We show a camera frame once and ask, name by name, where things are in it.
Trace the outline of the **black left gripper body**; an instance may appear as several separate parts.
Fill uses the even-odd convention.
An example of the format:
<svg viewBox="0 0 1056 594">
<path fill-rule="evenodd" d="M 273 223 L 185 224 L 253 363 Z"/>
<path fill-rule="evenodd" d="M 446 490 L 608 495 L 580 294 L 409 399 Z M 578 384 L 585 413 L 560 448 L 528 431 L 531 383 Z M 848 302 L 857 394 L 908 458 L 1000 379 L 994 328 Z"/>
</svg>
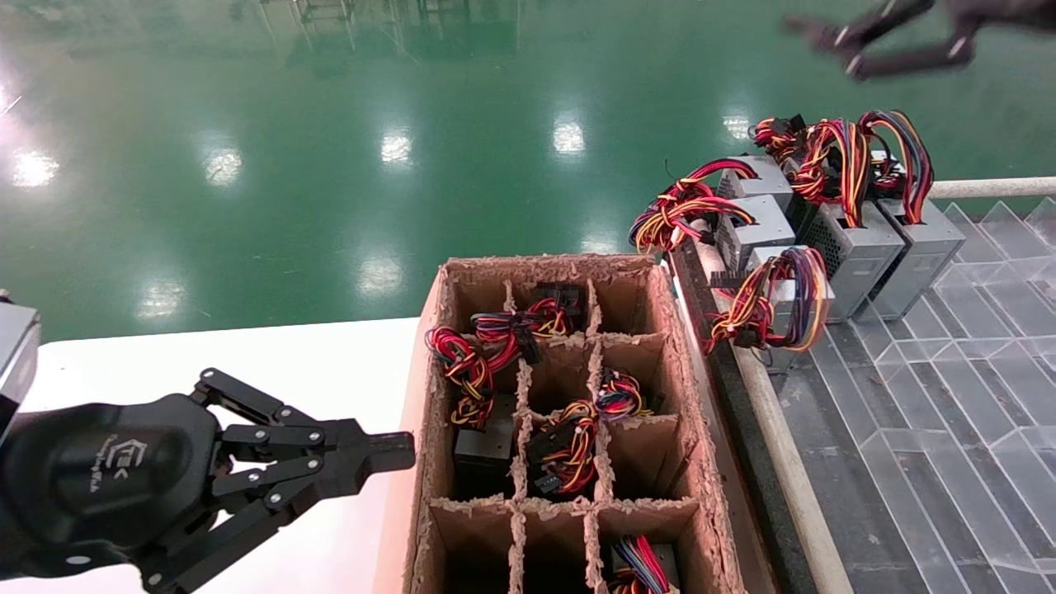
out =
<svg viewBox="0 0 1056 594">
<path fill-rule="evenodd" d="M 29 412 L 2 443 L 2 575 L 67 578 L 117 564 L 145 578 L 216 578 L 211 533 L 221 424 L 191 398 Z"/>
</svg>

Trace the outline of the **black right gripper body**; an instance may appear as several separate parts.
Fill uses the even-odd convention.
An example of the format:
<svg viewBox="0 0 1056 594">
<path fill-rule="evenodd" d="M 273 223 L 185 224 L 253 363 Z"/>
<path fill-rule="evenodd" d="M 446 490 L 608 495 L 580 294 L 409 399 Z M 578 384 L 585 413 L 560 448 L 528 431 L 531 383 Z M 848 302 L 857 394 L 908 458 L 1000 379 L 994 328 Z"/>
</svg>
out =
<svg viewBox="0 0 1056 594">
<path fill-rule="evenodd" d="M 1055 33 L 1055 1 L 945 1 L 954 22 Z"/>
</svg>

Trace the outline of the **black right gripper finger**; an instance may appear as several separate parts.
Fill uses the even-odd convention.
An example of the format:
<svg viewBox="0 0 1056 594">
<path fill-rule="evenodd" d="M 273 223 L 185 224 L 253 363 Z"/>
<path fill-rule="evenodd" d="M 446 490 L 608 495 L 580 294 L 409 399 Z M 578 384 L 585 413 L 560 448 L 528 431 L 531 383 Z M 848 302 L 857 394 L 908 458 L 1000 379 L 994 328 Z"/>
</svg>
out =
<svg viewBox="0 0 1056 594">
<path fill-rule="evenodd" d="M 857 53 L 844 64 L 845 75 L 856 80 L 901 78 L 907 75 L 957 70 L 974 59 L 974 37 L 958 36 L 935 44 L 876 54 Z"/>
<path fill-rule="evenodd" d="M 881 1 L 845 24 L 823 21 L 818 16 L 787 14 L 782 16 L 782 27 L 802 34 L 808 45 L 822 52 L 860 50 L 935 5 L 935 1 Z"/>
</svg>

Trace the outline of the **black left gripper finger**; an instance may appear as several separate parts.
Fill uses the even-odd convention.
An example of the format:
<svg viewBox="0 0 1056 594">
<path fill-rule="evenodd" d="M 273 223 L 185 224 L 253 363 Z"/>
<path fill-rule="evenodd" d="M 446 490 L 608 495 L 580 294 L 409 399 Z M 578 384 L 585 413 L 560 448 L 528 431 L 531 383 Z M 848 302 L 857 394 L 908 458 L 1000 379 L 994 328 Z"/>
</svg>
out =
<svg viewBox="0 0 1056 594">
<path fill-rule="evenodd" d="M 370 435 L 353 417 L 316 420 L 215 368 L 200 373 L 190 400 L 245 421 L 228 426 L 221 437 L 235 454 L 415 454 L 410 432 Z"/>
<path fill-rule="evenodd" d="M 374 474 L 411 469 L 412 452 L 328 452 L 212 480 L 208 503 L 228 519 L 142 564 L 148 593 L 192 593 L 264 545 L 314 505 L 353 497 Z"/>
</svg>

